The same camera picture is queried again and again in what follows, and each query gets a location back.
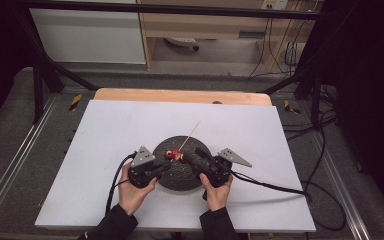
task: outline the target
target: metal rail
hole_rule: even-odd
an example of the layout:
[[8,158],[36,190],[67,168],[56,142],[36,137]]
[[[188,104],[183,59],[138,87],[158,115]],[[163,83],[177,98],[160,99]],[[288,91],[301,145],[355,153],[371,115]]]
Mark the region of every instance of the metal rail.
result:
[[128,3],[98,3],[74,1],[49,0],[18,0],[17,4],[27,8],[98,11],[98,12],[133,12],[133,13],[161,13],[161,14],[188,14],[207,16],[230,16],[252,18],[277,18],[319,20],[334,19],[337,13],[297,12],[280,10],[257,10],[243,8],[198,7],[177,5],[128,4]]
[[2,176],[0,180],[0,205],[4,200],[6,194],[8,193],[9,189],[11,188],[11,185],[14,182],[18,172],[23,166],[24,161],[29,155],[29,152],[32,149],[37,137],[45,126],[46,121],[51,115],[52,109],[54,108],[54,104],[57,98],[57,94],[54,94],[51,98],[49,98],[48,102],[45,105],[44,114],[42,118],[40,118],[37,124],[32,126],[23,143],[21,144],[20,148],[18,149],[17,153],[15,154],[14,158],[12,159],[10,165]]
[[[300,105],[301,112],[303,113],[307,122],[310,122],[310,110],[308,106],[302,101],[298,101]],[[315,142],[317,144],[318,149],[321,151],[323,140],[322,136],[319,132],[312,132]],[[338,172],[338,169],[335,166],[335,163],[332,159],[332,156],[329,153],[329,150],[326,148],[323,156],[323,166],[326,169],[326,173],[332,183],[332,187],[336,193],[336,197],[339,202],[344,207],[345,213],[347,215],[348,225],[354,235],[355,239],[358,240],[369,240],[370,236],[366,229],[366,225],[364,225],[363,220],[361,219],[360,214],[354,204],[354,201],[351,198],[348,189],[342,180],[341,175]]]

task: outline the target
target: silver metal bracket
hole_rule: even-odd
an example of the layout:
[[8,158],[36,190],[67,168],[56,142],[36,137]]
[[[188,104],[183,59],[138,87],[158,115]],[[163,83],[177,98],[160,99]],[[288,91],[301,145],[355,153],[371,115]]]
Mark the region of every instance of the silver metal bracket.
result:
[[142,146],[132,161],[132,168],[155,160],[155,156],[146,147]]
[[229,148],[221,150],[221,152],[217,153],[220,157],[226,159],[227,161],[234,162],[237,164],[244,165],[246,167],[252,167],[251,163],[247,162],[238,154],[234,153]]

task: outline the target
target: white board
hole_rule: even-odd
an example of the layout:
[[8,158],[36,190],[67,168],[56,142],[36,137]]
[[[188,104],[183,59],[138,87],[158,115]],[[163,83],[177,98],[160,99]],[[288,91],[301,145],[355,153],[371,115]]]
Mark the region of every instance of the white board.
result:
[[[213,155],[230,148],[252,168],[233,170],[261,182],[302,190],[275,107],[196,103],[89,102],[35,225],[49,229],[96,226],[121,160],[140,146],[188,135]],[[135,213],[138,230],[200,230],[207,210],[202,187],[174,192],[157,184]],[[113,198],[117,203],[118,192]],[[238,232],[315,231],[304,196],[234,179],[227,209]]]

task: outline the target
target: handheld controller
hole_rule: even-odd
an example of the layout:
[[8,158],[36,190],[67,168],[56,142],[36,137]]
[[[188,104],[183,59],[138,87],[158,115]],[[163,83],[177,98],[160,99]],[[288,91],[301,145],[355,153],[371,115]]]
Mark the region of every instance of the handheld controller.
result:
[[165,171],[170,170],[171,163],[157,164],[154,160],[155,156],[148,149],[143,146],[139,149],[128,172],[133,186],[144,188],[154,177],[160,179]]

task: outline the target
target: wooden board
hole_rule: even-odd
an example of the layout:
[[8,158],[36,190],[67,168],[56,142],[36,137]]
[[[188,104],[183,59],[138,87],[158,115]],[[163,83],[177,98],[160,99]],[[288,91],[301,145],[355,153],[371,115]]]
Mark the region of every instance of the wooden board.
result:
[[94,99],[189,103],[213,103],[219,101],[223,104],[272,105],[267,94],[213,91],[102,88],[96,92]]

